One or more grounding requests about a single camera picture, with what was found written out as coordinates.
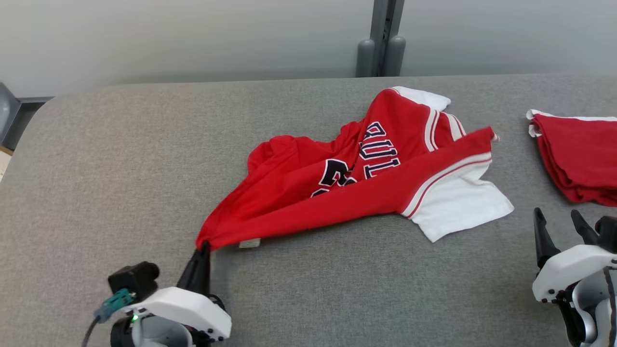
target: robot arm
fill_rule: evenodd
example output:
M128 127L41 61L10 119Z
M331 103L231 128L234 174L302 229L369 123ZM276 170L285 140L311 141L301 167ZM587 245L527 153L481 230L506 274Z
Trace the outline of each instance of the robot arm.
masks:
M127 317L114 324L112 347L206 347L230 337L231 317L218 296L209 294L210 248L207 243L201 251L195 250L176 286L156 290L153 278L154 284L148 285L144 283L150 281L136 274L128 277L137 280L127 281L124 275L123 280L116 283L115 278L135 267L123 268L110 276L112 291L119 286L129 287L131 292L141 287L154 287L155 291L141 295L144 298L139 302L122 309Z
M577 210L571 217L585 244L561 252L546 230L542 211L534 210L540 268L532 285L534 296L542 303L558 305L573 346L613 346L617 342L617 280L611 275L617 266L617 219L602 217L594 230Z

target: white wall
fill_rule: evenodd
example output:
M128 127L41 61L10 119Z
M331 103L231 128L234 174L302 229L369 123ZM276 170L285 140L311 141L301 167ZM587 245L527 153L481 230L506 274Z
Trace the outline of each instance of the white wall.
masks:
M95 86L353 77L372 0L2 0L18 98Z
M401 75L617 74L615 0L407 0Z

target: basketball jersey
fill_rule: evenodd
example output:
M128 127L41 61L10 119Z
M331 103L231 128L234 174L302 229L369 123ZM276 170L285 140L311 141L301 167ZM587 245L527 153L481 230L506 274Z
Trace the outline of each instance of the basketball jersey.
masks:
M331 142L284 135L262 143L249 155L247 177L204 222L197 247L393 212L436 241L510 213L508 199L479 179L497 137L490 128L467 135L441 112L449 103L389 88Z

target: clothing tag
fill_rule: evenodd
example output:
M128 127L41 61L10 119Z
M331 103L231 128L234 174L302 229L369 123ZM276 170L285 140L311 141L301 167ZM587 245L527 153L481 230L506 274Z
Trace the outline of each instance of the clothing tag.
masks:
M240 242L240 244L238 246L240 248L254 248L254 247L259 247L259 244L261 242L262 242L262 239L254 238L252 240L242 241L242 242Z

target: gray upholstered table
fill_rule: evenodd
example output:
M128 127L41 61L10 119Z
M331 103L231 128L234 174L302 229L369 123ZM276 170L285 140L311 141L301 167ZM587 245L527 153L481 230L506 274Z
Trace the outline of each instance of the gray upholstered table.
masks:
M283 133L330 140L394 85L448 96L467 130L501 136L486 174L516 210L431 244L397 215L226 248L213 292L233 318L222 346L564 346L534 301L531 212L558 247L581 243L527 135L530 108L617 113L617 79L402 77L116 86L56 98L34 117L0 184L0 340L76 346L106 278L148 260L173 285L208 213ZM615 209L576 206L590 221ZM109 345L110 324L90 346Z

